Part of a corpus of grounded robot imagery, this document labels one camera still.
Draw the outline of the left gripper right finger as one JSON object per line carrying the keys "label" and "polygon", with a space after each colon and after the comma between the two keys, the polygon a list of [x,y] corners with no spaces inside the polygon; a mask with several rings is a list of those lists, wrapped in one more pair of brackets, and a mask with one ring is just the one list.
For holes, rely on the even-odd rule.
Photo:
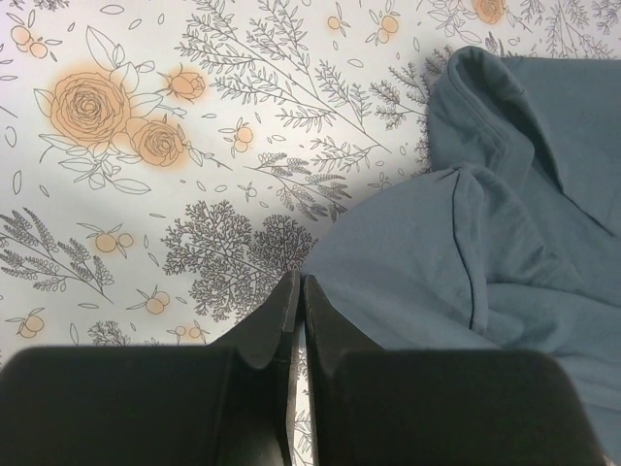
{"label": "left gripper right finger", "polygon": [[524,350],[388,350],[304,280],[319,465],[601,465],[572,383]]}

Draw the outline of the floral patterned table mat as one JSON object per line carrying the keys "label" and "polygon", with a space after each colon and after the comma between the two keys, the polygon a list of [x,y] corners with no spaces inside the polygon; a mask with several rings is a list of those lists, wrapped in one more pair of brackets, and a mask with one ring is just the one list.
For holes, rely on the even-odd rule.
{"label": "floral patterned table mat", "polygon": [[314,459],[303,265],[431,169],[450,56],[616,60],[616,1],[5,1],[1,372],[206,346],[300,276],[288,465]]}

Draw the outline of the grey blue t shirt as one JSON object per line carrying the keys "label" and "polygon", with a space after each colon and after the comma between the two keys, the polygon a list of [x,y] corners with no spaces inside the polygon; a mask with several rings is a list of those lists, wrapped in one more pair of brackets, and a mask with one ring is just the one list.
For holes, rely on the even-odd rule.
{"label": "grey blue t shirt", "polygon": [[431,169],[344,214],[303,265],[390,349],[536,350],[620,426],[620,64],[455,51]]}

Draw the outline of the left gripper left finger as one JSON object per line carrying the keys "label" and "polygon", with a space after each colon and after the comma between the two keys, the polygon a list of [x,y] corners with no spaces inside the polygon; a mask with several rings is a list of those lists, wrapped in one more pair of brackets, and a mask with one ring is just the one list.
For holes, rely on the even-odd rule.
{"label": "left gripper left finger", "polygon": [[42,347],[1,372],[5,465],[288,465],[300,276],[206,346]]}

